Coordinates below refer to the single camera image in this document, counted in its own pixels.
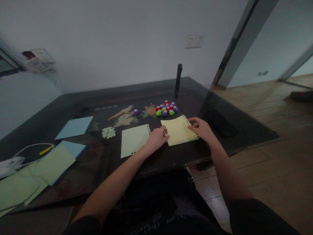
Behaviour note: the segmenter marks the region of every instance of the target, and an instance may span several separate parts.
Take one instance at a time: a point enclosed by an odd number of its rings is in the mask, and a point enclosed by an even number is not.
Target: light blue paper
[[[93,117],[94,116],[69,120],[55,140],[85,134]]]
[[[53,151],[56,150],[57,148],[59,148],[60,146],[64,146],[69,151],[69,153],[72,155],[72,157],[75,159],[77,159],[79,157],[79,155],[87,147],[86,145],[72,143],[72,142],[68,142],[68,141],[63,140],[60,144],[58,144],[58,146],[56,146],[53,149]],[[50,184],[50,186],[52,186],[63,174],[61,174],[58,178],[56,178],[55,181],[53,181]]]

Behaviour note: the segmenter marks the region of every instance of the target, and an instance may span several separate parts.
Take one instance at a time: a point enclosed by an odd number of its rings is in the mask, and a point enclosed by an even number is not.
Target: dark table
[[[202,118],[204,112],[211,109],[223,115],[239,131],[233,137],[223,138],[218,130],[213,128],[227,153],[278,138],[275,132],[189,77],[181,78],[177,99],[174,99],[174,89],[175,79],[170,79],[63,95],[2,139],[0,150],[3,153],[2,157],[5,157],[0,159],[1,161],[30,144],[47,142],[57,145],[61,140],[55,141],[54,138],[69,119],[94,116],[84,135],[63,139],[87,145],[77,161],[55,185],[48,186],[26,208],[19,206],[12,212],[52,204],[55,206],[82,203],[128,159],[120,158],[122,130],[144,124],[149,124],[151,130],[160,127],[162,117],[156,117],[153,110],[164,100],[174,101],[179,108],[177,114],[168,116],[167,119],[177,118],[183,114],[188,118],[194,116]],[[110,119],[125,108],[129,108],[127,118],[119,120],[123,116],[121,114]],[[142,115],[132,114],[134,108],[140,110]],[[102,128],[108,126],[116,126],[116,136],[103,139]],[[46,146],[38,146],[28,150],[24,156],[27,157],[27,161],[34,161],[36,159],[34,153],[44,148]],[[210,160],[210,150],[201,139],[171,147],[164,144],[143,163],[135,179],[207,160]]]

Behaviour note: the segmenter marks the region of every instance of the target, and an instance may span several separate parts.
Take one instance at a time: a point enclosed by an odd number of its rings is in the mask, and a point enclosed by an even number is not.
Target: colored paper
[[[0,210],[20,204],[26,200],[38,187],[39,180],[39,189],[24,203],[28,205],[74,162],[75,158],[72,157],[65,146],[60,146],[48,153],[40,161],[32,163],[17,171],[17,174],[1,180]]]
[[[34,175],[41,176],[43,180],[50,184],[75,161],[75,158],[72,157],[66,147],[60,146],[40,161],[34,163],[38,164]]]
[[[169,146],[199,139],[199,136],[195,132],[188,129],[188,126],[191,126],[191,124],[185,115],[172,120],[161,120],[161,124],[166,126],[167,135],[170,136],[167,141]]]
[[[122,131],[121,158],[133,155],[150,137],[149,124]]]
[[[55,140],[85,134],[92,118],[93,116],[69,120]]]
[[[72,155],[73,158],[77,159],[79,157],[79,155],[85,150],[85,148],[87,147],[86,145],[82,145],[82,144],[77,144],[77,143],[72,143],[72,142],[68,142],[63,140],[60,144],[58,144],[58,146],[56,146],[54,150],[58,149],[59,147],[64,146],[69,153]],[[58,176],[52,183],[50,183],[50,186],[54,185],[54,183],[62,176]]]
[[[21,204],[38,187],[38,181],[33,179],[33,177],[31,176],[31,165],[19,170],[17,174],[10,175],[0,181],[0,210]],[[12,209],[13,208],[1,212],[0,215],[2,216],[8,213]]]

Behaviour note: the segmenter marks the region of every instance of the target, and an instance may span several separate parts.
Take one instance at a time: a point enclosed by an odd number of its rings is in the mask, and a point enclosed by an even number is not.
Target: electrical outlet
[[[264,76],[264,75],[266,75],[267,73],[268,73],[268,71],[259,72],[259,73],[257,74],[257,77]]]
[[[49,54],[49,52],[44,48],[39,49],[31,49],[30,50],[34,55],[40,59],[42,62],[46,64],[54,64],[55,60],[52,58],[52,56]]]
[[[193,47],[193,40],[194,40],[194,36],[193,35],[188,35],[188,37],[186,38],[186,46],[185,46],[185,48]]]
[[[204,40],[203,34],[197,34],[193,40],[193,47],[202,47]]]
[[[37,57],[27,60],[26,67],[32,71],[36,71],[40,73],[44,73],[51,69],[49,65],[47,65],[45,62],[41,61]]]

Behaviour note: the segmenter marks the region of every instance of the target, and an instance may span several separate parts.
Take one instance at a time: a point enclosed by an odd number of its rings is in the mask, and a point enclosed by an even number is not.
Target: light green paper
[[[199,139],[199,136],[195,132],[188,129],[188,126],[191,126],[191,124],[185,115],[172,120],[161,120],[161,124],[166,126],[167,135],[170,136],[167,141],[169,146]]]
[[[121,158],[133,155],[150,137],[149,124],[122,131]]]
[[[13,210],[15,207],[13,207],[13,208],[11,208],[11,209],[8,209],[8,210],[6,210],[6,211],[3,211],[3,212],[0,212],[0,218],[2,217],[2,216],[4,216],[6,213],[8,213],[8,212],[10,212],[11,210]]]
[[[76,159],[69,153],[64,146],[51,151],[37,164],[34,175],[41,176],[48,184],[55,181]]]
[[[34,195],[25,202],[25,205],[28,205],[74,162],[75,158],[72,157],[64,146],[61,146],[47,154],[40,161],[19,170],[18,174],[13,174],[1,180],[0,210],[23,202],[34,192],[38,187],[38,181],[30,177],[31,175],[35,176],[40,181],[40,187]]]
[[[22,203],[37,188],[38,182],[33,178],[22,177],[31,175],[28,167],[0,181],[0,210]]]

